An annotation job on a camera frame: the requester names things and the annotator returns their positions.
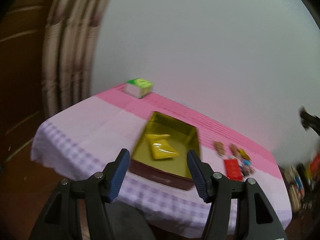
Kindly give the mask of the yellow snack packet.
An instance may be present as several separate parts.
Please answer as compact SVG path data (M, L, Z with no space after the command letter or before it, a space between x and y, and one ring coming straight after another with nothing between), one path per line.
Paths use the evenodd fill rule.
M179 156L179 153L171 146L169 134L146 134L151 156L154 160L172 159Z

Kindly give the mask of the red snack packet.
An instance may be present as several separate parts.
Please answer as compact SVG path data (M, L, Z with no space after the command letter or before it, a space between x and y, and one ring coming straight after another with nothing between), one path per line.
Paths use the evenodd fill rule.
M236 180L236 181L243 180L242 172L240 170L240 166L236 159L225 159L224 164L225 164L226 175L230 180Z

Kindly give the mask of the clear wrapped brown snack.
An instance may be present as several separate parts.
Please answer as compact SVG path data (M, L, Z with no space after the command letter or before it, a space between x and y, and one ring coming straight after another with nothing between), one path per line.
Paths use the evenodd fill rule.
M223 157L225 155L225 147L224 147L224 144L220 141L214 141L213 142L213 146L214 146L214 149L216 151L216 153Z

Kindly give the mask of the orange wrapped snack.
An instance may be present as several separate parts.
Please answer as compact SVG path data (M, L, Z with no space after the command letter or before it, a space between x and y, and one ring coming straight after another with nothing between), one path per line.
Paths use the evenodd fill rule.
M251 161L249 155L242 148L238 148L235 144L230 144L229 149L231 150L232 155L236 158Z

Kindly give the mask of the pink checkered tablecloth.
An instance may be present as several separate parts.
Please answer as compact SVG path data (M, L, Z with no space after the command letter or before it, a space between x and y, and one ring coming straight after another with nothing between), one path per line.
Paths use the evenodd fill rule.
M83 180L130 152L117 201L142 211L154 226L199 238L210 205L197 193L187 166L193 150L212 170L228 175L235 150L247 155L282 226L292 219L285 183L272 153L240 133L157 93L142 99L124 85L92 96L52 116L36 132L31 159L72 180Z

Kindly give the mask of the gold tin box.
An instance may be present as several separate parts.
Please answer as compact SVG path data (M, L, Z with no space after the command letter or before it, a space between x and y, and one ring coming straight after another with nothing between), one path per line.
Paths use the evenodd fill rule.
M194 186L187 153L198 156L197 128L160 112L152 112L131 153L130 172L148 180L189 190Z

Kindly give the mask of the green tissue box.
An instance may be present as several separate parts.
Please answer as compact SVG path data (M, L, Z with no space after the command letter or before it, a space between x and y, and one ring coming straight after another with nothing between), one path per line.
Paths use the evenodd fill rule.
M137 78L126 82L124 92L134 96L135 98L143 98L148 95L153 89L153 82Z

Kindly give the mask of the brown wooden door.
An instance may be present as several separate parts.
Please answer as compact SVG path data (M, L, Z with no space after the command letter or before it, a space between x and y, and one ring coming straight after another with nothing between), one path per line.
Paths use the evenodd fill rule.
M31 138L43 116L42 50L53 0L15 0L1 13L1 164Z

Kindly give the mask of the striped curtain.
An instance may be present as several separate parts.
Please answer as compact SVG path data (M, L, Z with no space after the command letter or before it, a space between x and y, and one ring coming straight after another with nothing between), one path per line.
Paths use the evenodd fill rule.
M89 97L93 57L109 1L53 0L42 53L47 118Z

